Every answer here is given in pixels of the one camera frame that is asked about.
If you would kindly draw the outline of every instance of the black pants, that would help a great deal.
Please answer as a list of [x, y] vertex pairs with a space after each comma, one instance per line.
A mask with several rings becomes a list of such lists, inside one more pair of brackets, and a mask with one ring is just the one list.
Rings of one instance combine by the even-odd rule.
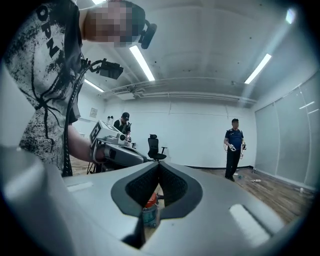
[[240, 159], [241, 150], [232, 151], [228, 148], [226, 153], [226, 169], [225, 169], [225, 177], [229, 178], [234, 175], [237, 170], [239, 159]]

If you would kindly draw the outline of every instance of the black cable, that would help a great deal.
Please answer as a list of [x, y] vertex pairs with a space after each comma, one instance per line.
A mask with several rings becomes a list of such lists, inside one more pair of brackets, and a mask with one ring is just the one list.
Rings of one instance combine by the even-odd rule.
[[90, 162], [89, 162], [88, 168], [87, 168], [87, 171], [86, 171], [86, 175], [88, 175], [89, 172], [91, 171], [91, 168], [92, 168], [93, 164], [94, 164], [94, 163], [91, 163], [91, 167], [89, 168], [89, 165], [90, 165]]
[[80, 88], [80, 82], [82, 81], [84, 75], [86, 74], [86, 72], [91, 69], [94, 65], [100, 64], [102, 63], [103, 60], [97, 60], [93, 63], [91, 63], [90, 65], [88, 65], [79, 75], [79, 77], [77, 79], [74, 80], [74, 82], [72, 83], [72, 94], [68, 103], [68, 107], [66, 109], [66, 116], [65, 116], [65, 124], [64, 124], [64, 166], [63, 166], [63, 172], [62, 172], [62, 176], [66, 177], [66, 176], [72, 176], [72, 168], [71, 168], [71, 164], [70, 164], [70, 154], [69, 154], [69, 143], [68, 143], [68, 126], [69, 126], [69, 117], [70, 117], [70, 112], [71, 112], [71, 108], [72, 105], [74, 103], [74, 99], [76, 97], [76, 95], [78, 94], [78, 90]]

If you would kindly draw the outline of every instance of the man in blue shirt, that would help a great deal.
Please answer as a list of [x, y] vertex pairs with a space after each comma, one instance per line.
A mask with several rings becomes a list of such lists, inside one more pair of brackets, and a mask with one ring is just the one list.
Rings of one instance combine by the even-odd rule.
[[244, 134], [239, 127], [239, 120], [232, 120], [232, 129], [227, 130], [225, 133], [224, 144], [228, 146], [228, 150], [226, 153], [226, 170], [225, 170], [225, 178], [231, 181], [235, 181], [233, 178], [234, 173], [237, 170], [241, 147], [243, 150], [246, 150], [246, 143], [244, 141]]

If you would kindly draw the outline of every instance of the black cap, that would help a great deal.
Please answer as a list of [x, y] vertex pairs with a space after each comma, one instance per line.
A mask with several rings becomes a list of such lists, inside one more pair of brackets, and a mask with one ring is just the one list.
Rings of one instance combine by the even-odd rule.
[[128, 112], [124, 112], [121, 117], [122, 117], [124, 120], [129, 121], [130, 115], [129, 115]]

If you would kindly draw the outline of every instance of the white robot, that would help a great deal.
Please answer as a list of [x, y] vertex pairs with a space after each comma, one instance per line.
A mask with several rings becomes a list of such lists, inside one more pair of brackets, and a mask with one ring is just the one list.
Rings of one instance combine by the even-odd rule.
[[[99, 120], [90, 133], [91, 157], [99, 164], [112, 163], [118, 168], [130, 167], [147, 162], [147, 157], [129, 147], [127, 136], [112, 124]], [[96, 159], [98, 148], [104, 148], [105, 160]]]

